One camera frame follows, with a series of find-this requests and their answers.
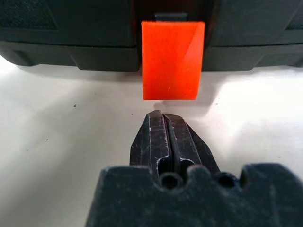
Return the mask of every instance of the white table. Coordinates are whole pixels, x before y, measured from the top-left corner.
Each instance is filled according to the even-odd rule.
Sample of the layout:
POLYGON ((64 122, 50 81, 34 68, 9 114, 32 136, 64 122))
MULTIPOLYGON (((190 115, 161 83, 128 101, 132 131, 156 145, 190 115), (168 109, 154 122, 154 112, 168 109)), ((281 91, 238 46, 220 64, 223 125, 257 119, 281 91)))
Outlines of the white table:
POLYGON ((222 171, 278 162, 303 179, 303 69, 203 73, 196 101, 143 101, 140 73, 0 57, 0 226, 84 227, 100 170, 128 165, 155 109, 183 116, 222 171))

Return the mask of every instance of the white surface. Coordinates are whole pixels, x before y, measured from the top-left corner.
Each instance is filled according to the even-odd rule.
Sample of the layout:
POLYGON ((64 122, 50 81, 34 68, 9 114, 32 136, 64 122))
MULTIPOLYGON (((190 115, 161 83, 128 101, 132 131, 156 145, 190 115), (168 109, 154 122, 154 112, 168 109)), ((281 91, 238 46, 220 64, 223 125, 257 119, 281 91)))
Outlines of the white surface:
POLYGON ((203 73, 196 101, 143 101, 140 73, 0 58, 0 227, 84 227, 100 170, 128 165, 155 109, 182 115, 223 171, 278 162, 303 179, 303 69, 203 73))

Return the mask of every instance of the black plastic case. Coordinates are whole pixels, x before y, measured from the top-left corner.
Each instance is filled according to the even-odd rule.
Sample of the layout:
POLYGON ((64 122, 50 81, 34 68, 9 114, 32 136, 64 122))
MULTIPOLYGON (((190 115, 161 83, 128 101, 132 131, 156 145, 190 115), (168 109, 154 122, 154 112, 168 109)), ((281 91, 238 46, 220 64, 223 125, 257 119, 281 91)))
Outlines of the black plastic case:
POLYGON ((24 66, 137 71, 141 21, 206 22, 204 71, 303 66, 303 0, 3 0, 0 54, 24 66))

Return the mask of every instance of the orange plastic tab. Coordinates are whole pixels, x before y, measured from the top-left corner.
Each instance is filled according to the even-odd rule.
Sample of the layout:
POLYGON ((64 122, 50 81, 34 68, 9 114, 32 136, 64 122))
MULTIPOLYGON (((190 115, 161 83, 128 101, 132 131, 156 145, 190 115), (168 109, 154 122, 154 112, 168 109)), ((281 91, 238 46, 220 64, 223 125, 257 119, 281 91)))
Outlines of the orange plastic tab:
POLYGON ((204 22, 142 22, 143 99, 196 99, 204 22))

